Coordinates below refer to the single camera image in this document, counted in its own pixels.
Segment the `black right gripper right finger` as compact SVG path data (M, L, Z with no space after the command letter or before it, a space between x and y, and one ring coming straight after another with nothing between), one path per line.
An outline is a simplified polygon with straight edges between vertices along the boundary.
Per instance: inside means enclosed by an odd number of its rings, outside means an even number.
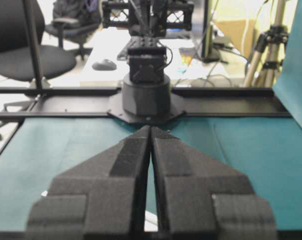
M246 174L151 129L160 229L171 240L275 240L275 218Z

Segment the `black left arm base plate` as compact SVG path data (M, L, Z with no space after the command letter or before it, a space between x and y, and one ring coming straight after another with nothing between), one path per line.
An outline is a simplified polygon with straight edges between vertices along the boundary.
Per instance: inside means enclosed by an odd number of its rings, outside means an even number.
M107 114L132 125L163 125L186 113L184 98L169 92L128 90L109 97Z

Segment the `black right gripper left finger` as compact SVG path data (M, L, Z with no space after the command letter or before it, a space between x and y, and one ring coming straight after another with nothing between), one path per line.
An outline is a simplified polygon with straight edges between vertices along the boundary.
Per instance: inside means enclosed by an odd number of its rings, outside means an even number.
M56 175L31 208L27 240L128 240L144 230L151 128Z

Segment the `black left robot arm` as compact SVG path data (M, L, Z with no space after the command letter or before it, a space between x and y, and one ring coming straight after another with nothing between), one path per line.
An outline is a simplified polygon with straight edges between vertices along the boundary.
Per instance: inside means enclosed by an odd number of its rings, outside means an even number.
M136 116L163 116L171 108L170 62L167 47L158 42L167 29L192 29L194 3L189 0L105 0L103 27L126 28L129 73L123 80L122 107Z

